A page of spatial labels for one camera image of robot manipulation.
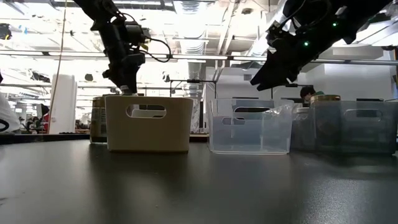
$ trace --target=ceiling light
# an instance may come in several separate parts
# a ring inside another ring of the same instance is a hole
[[[187,62],[190,62],[190,63],[206,63],[206,60],[188,59]]]
[[[249,62],[265,62],[267,57],[239,57],[234,56],[234,60],[249,61]]]
[[[113,1],[115,4],[140,4],[140,5],[154,5],[159,6],[160,1]],[[173,6],[171,2],[167,2],[164,4],[165,6]]]
[[[173,37],[173,40],[179,41],[179,42],[204,42],[208,43],[208,39],[197,39],[197,38],[180,38],[180,37]]]
[[[49,52],[51,56],[59,56],[61,52]],[[104,53],[99,52],[62,52],[62,56],[67,57],[105,57]]]
[[[38,51],[0,50],[0,55],[43,55],[43,53]]]
[[[199,59],[199,60],[226,60],[227,56],[222,55],[173,55],[176,59]]]

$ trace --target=wire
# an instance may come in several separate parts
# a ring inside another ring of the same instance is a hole
[[[61,59],[62,59],[62,52],[63,52],[63,35],[65,33],[65,23],[67,20],[67,7],[68,7],[68,0],[65,0],[65,10],[63,11],[63,23],[62,23],[62,34],[61,34],[61,50],[60,50],[60,58],[58,61],[58,68],[57,68],[57,74],[55,76],[55,84],[54,84],[54,89],[52,91],[52,100],[50,103],[50,111],[49,111],[49,128],[48,128],[48,133],[50,133],[50,127],[51,127],[51,114],[52,114],[52,109],[55,101],[55,93],[57,92],[57,85],[58,85],[58,78],[60,74],[60,68],[61,68]]]
[[[125,12],[121,12],[120,14],[124,15],[124,16],[128,16],[130,17],[134,22],[136,21],[136,19],[134,17],[132,17],[130,14],[125,13]]]
[[[285,26],[286,22],[291,20],[299,12],[299,10],[301,10],[301,8],[303,8],[306,1],[307,0],[304,0],[303,3],[301,3],[301,6],[298,7],[298,9],[296,11],[294,11],[290,16],[288,16],[283,22],[280,23],[280,28],[283,28]]]
[[[146,37],[146,38],[149,39],[149,40],[158,41],[158,42],[164,44],[164,45],[168,48],[168,50],[169,50],[169,56],[167,57],[166,60],[161,60],[161,59],[159,59],[159,58],[153,56],[153,55],[152,55],[151,53],[149,53],[148,51],[140,50],[140,52],[145,53],[145,54],[148,54],[150,57],[152,57],[153,59],[155,59],[155,60],[158,61],[158,62],[162,62],[162,63],[168,62],[168,61],[170,60],[171,56],[172,56],[172,50],[170,49],[169,45],[166,44],[166,42],[164,42],[163,40],[153,39],[153,38],[151,38],[151,37]]]
[[[121,12],[121,14],[130,17],[131,19],[133,19],[134,22],[136,21],[135,18],[133,18],[133,17],[132,17],[130,14],[128,14],[128,13]],[[153,59],[155,59],[155,60],[158,61],[158,62],[166,63],[166,62],[168,62],[168,61],[170,60],[171,55],[172,55],[172,50],[170,49],[169,45],[168,45],[166,42],[164,42],[163,40],[159,40],[159,39],[153,39],[153,38],[148,37],[148,36],[145,36],[145,38],[147,38],[147,39],[149,39],[149,40],[157,41],[157,42],[160,42],[160,43],[164,44],[164,45],[168,48],[168,50],[169,50],[169,56],[167,57],[167,60],[160,60],[159,58],[153,56],[153,55],[152,55],[151,53],[149,53],[148,51],[140,50],[140,52],[149,55],[150,57],[152,57]]]

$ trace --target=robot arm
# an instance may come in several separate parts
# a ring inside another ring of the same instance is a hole
[[[287,0],[286,20],[274,22],[267,36],[276,52],[267,52],[267,61],[251,80],[259,91],[293,82],[302,67],[335,42],[351,44],[359,28],[391,0]],[[284,31],[292,20],[295,35]]]
[[[104,43],[104,53],[109,58],[109,69],[103,73],[123,94],[137,93],[136,75],[145,63],[140,50],[148,37],[136,22],[126,22],[112,0],[74,0],[94,20],[91,30],[97,30]]]

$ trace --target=metal can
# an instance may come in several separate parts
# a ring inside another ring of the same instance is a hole
[[[106,143],[106,110],[105,96],[93,99],[93,109],[91,110],[90,126],[91,143]]]
[[[315,149],[336,152],[341,146],[341,104],[338,95],[311,97],[315,116]]]

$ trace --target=beige plastic bin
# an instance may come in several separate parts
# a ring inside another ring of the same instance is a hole
[[[127,115],[127,108],[131,105],[135,109]],[[160,105],[165,111],[139,110],[138,105]],[[107,96],[108,149],[122,152],[187,152],[192,105],[193,101],[188,98]]]

